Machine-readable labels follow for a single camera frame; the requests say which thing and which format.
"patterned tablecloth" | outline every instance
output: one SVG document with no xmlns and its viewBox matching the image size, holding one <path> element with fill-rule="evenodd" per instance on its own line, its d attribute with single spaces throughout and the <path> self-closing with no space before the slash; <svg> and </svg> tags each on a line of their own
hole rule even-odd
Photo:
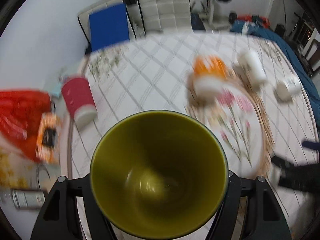
<svg viewBox="0 0 320 240">
<path fill-rule="evenodd" d="M 302 90 L 302 93 L 290 103 L 278 102 L 274 95 L 276 81 L 294 73 L 292 66 L 276 44 L 264 39 L 233 33 L 175 33 L 148 36 L 145 39 L 95 52 L 90 56 L 89 67 L 84 69 L 84 73 L 90 83 L 98 110 L 98 118 L 81 131 L 73 126 L 72 177 L 79 178 L 89 173 L 90 160 L 97 143 L 108 129 L 125 117 L 151 109 L 167 109 L 192 115 L 190 113 L 192 107 L 190 108 L 187 96 L 190 91 L 187 80 L 192 72 L 192 64 L 196 55 L 217 55 L 229 68 L 232 68 L 236 64 L 237 53 L 247 48 L 258 51 L 268 77 L 269 83 L 257 92 L 262 107 L 264 104 L 263 111 L 266 120 L 264 124 L 260 122 L 260 125 L 257 125 L 259 123 L 257 120 L 261 119 L 261 115 L 258 113 L 254 101 L 243 88 L 227 89 L 227 92 L 235 91 L 232 92 L 232 104 L 237 107 L 238 112 L 251 114 L 247 117 L 248 122 L 245 124 L 240 122 L 242 115 L 237 117 L 238 122 L 243 125 L 238 127 L 239 130 L 243 129 L 243 134 L 246 133 L 243 136 L 242 146 L 232 139 L 232 133 L 235 131 L 232 128 L 234 121 L 228 119 L 228 124 L 225 124 L 224 121 L 220 122 L 219 127 L 224 125 L 224 130 L 219 128 L 220 141 L 224 143 L 222 145 L 226 151 L 229 168 L 231 166 L 233 171 L 237 169 L 234 163 L 236 160 L 239 164 L 240 148 L 246 147 L 247 149 L 246 142 L 249 140 L 259 141 L 261 145 L 254 146 L 256 147 L 255 151 L 259 152 L 259 157 L 253 158 L 253 164 L 249 163 L 246 158 L 242 159 L 246 166 L 236 170 L 239 176 L 245 177 L 252 177 L 253 174 L 259 173 L 259 164 L 254 164 L 254 162 L 259 163 L 260 156 L 264 154 L 261 149 L 265 143 L 263 135 L 266 133 L 264 131 L 266 127 L 269 128 L 269 137 L 271 137 L 269 140 L 273 140 L 273 150 L 279 156 L 294 164 L 316 162 L 318 160 L 316 152 L 301 147 L 301 141 L 304 138 L 318 139 L 315 121 L 305 91 Z M 244 102 L 242 100 L 244 96 L 250 100 Z M 217 135 L 216 128 L 211 125 L 210 118 L 207 118 L 207 121 L 204 120 L 204 123 Z M 256 138 L 250 137 L 251 133 L 254 133 Z M 248 151 L 246 153 L 247 155 L 244 154 L 244 156 L 248 157 L 250 153 Z M 292 231 L 293 238 L 299 238 L 312 219 L 310 216 L 310 208 L 313 205 L 311 196 L 280 187 L 274 187 L 274 192 Z M 90 233 L 85 220 L 83 202 L 79 199 L 78 203 L 82 226 L 87 238 L 89 238 Z M 239 236 L 241 219 L 243 217 L 239 215 L 234 239 Z M 211 223 L 212 220 L 184 238 L 204 239 Z M 135 238 L 118 229 L 115 231 L 119 239 Z"/>
</svg>

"floral pattern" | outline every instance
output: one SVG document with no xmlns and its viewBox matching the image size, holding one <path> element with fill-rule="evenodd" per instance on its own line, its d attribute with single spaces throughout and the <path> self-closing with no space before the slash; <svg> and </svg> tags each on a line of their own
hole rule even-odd
<svg viewBox="0 0 320 240">
<path fill-rule="evenodd" d="M 102 49 L 97 54 L 95 60 L 92 60 L 89 64 L 89 70 L 95 79 L 95 81 L 100 81 L 101 75 L 105 74 L 109 76 L 109 72 L 114 66 L 118 66 L 123 57 L 123 51 L 126 46 L 111 46 Z"/>
<path fill-rule="evenodd" d="M 227 106 L 231 116 L 228 119 L 219 117 L 219 124 L 224 128 L 221 131 L 223 141 L 232 149 L 236 154 L 239 161 L 242 161 L 244 156 L 252 167 L 251 163 L 251 131 L 250 123 L 247 115 L 253 112 L 252 103 L 245 96 L 234 96 L 229 90 L 224 90 L 223 93 L 217 98 L 222 106 Z M 241 110 L 240 115 L 236 116 L 234 111 L 234 103 Z M 230 139 L 233 138 L 235 143 L 231 143 Z M 245 150 L 241 148 L 241 143 L 244 144 Z"/>
</svg>

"bag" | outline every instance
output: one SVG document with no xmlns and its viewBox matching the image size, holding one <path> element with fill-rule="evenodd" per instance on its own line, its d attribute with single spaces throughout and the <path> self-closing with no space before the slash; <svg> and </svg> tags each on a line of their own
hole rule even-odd
<svg viewBox="0 0 320 240">
<path fill-rule="evenodd" d="M 51 111 L 48 93 L 36 90 L 0 91 L 0 133 L 30 160 L 36 157 L 36 140 L 43 113 Z"/>
</svg>

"red cup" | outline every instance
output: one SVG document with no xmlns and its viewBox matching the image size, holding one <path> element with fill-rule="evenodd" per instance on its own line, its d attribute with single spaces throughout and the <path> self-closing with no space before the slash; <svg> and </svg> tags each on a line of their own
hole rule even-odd
<svg viewBox="0 0 320 240">
<path fill-rule="evenodd" d="M 80 129 L 97 115 L 89 82 L 82 76 L 73 76 L 66 80 L 61 88 L 70 116 Z"/>
</svg>

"blue object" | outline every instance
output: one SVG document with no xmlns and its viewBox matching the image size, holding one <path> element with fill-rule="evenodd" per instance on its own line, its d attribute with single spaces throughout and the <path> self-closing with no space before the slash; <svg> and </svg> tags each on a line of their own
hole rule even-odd
<svg viewBox="0 0 320 240">
<path fill-rule="evenodd" d="M 311 142 L 311 141 L 303 141 L 301 143 L 302 147 L 314 150 L 314 151 L 319 151 L 320 150 L 320 143 L 318 142 Z"/>
<path fill-rule="evenodd" d="M 127 11 L 124 3 L 89 15 L 92 51 L 129 40 Z"/>
<path fill-rule="evenodd" d="M 55 96 L 56 98 L 59 98 L 61 96 L 61 87 L 62 84 L 58 82 L 55 87 L 50 91 L 50 94 L 52 96 Z"/>
<path fill-rule="evenodd" d="M 205 31 L 202 20 L 197 13 L 191 13 L 191 27 L 194 31 Z"/>
<path fill-rule="evenodd" d="M 230 31 L 235 33 L 241 33 L 243 25 L 244 21 L 235 21 Z M 279 46 L 279 48 L 290 61 L 293 69 L 297 73 L 301 81 L 301 84 L 303 85 L 303 88 L 305 89 L 309 97 L 316 125 L 317 127 L 320 127 L 320 97 L 318 91 L 312 80 L 307 76 L 300 61 L 298 60 L 297 56 L 290 48 L 290 46 L 278 34 L 259 26 L 249 26 L 247 34 L 274 41 Z"/>
</svg>

